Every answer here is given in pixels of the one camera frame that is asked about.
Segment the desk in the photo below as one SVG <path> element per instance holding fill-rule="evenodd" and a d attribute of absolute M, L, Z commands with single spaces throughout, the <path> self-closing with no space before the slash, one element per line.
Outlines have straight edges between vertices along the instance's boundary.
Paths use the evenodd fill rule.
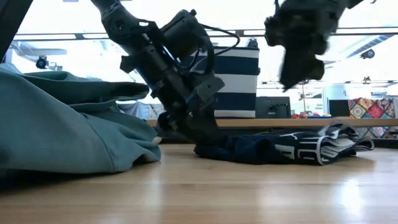
<path fill-rule="evenodd" d="M 116 175 L 0 179 L 0 223 L 397 223 L 397 151 L 318 167 L 234 164 L 192 150 L 162 146 L 162 162 Z"/>
<path fill-rule="evenodd" d="M 398 126 L 398 119 L 218 119 L 221 128 L 310 128 L 323 127 L 332 121 L 342 121 L 354 127 L 392 127 Z M 156 120 L 148 120 L 155 126 Z"/>

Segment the colorful patterned fabric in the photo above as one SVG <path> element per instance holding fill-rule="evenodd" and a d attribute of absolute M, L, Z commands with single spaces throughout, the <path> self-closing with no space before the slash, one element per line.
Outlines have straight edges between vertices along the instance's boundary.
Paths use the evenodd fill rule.
<path fill-rule="evenodd" d="M 392 98 L 372 100 L 358 98 L 348 100 L 349 113 L 352 118 L 396 118 L 394 100 Z M 358 132 L 362 137 L 397 139 L 396 135 L 389 134 L 398 127 L 375 127 L 375 128 L 359 128 Z"/>

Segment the teal fabric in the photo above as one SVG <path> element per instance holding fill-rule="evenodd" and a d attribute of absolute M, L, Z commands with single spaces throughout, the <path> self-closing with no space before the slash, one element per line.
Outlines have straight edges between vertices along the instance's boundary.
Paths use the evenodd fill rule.
<path fill-rule="evenodd" d="M 112 173 L 159 161 L 156 131 L 113 109 L 148 92 L 138 83 L 0 68 L 0 169 Z"/>

